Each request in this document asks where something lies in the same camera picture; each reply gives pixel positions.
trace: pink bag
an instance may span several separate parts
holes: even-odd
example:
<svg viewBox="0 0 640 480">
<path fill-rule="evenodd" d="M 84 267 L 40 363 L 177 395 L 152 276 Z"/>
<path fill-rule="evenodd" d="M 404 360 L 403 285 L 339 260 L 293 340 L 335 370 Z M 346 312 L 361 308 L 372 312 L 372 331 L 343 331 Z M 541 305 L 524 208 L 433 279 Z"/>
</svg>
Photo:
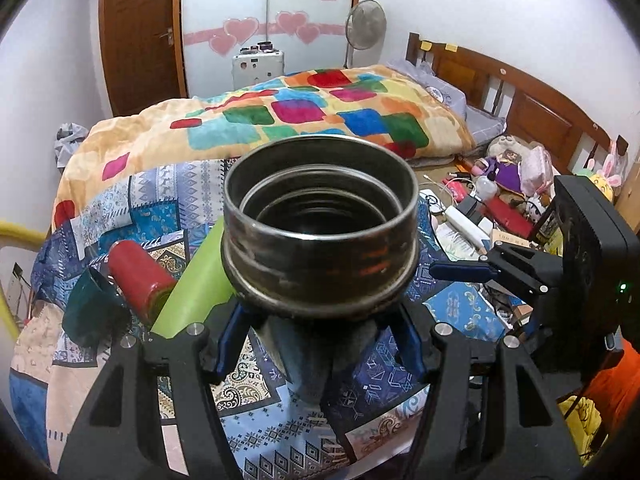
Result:
<svg viewBox="0 0 640 480">
<path fill-rule="evenodd" d="M 520 163 L 520 189 L 525 196 L 534 196 L 551 186 L 553 180 L 551 156 L 542 146 L 536 146 Z"/>
</svg>

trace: orange cloth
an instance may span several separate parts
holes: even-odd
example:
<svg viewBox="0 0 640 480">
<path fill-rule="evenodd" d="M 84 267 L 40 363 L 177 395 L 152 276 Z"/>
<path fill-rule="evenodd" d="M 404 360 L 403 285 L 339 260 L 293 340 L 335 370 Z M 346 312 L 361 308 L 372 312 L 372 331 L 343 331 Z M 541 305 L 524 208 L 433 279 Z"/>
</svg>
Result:
<svg viewBox="0 0 640 480">
<path fill-rule="evenodd" d="M 640 355 L 623 339 L 625 354 L 618 366 L 600 371 L 584 396 L 595 402 L 602 421 L 613 434 L 640 392 Z"/>
</svg>

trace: white wardrobe door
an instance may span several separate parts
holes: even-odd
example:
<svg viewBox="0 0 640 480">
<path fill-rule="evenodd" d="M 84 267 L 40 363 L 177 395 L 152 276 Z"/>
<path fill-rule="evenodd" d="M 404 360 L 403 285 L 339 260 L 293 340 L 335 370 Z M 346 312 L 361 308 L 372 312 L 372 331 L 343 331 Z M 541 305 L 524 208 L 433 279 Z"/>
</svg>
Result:
<svg viewBox="0 0 640 480">
<path fill-rule="evenodd" d="M 231 58 L 265 39 L 267 0 L 182 0 L 182 45 L 191 97 L 233 89 Z"/>
<path fill-rule="evenodd" d="M 269 40 L 284 51 L 285 72 L 342 67 L 351 0 L 269 0 Z"/>
</svg>

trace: small bottle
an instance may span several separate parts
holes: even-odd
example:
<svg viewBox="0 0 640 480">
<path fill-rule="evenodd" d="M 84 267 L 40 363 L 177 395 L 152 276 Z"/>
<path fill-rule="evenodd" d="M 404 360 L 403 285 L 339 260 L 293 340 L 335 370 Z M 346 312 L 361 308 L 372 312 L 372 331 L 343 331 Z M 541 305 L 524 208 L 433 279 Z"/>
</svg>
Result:
<svg viewBox="0 0 640 480">
<path fill-rule="evenodd" d="M 498 185 L 495 183 L 495 171 L 478 177 L 476 180 L 476 197 L 481 202 L 487 202 L 498 194 Z"/>
</svg>

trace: green cylinder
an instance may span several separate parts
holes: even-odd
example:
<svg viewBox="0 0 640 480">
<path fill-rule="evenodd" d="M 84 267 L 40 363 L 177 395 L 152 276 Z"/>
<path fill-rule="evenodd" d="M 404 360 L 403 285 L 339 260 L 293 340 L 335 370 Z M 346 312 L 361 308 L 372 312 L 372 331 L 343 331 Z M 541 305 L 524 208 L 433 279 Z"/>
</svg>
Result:
<svg viewBox="0 0 640 480">
<path fill-rule="evenodd" d="M 211 307 L 226 303 L 234 293 L 220 257 L 224 225 L 221 216 L 193 255 L 151 332 L 171 338 L 191 323 L 204 322 Z"/>
</svg>

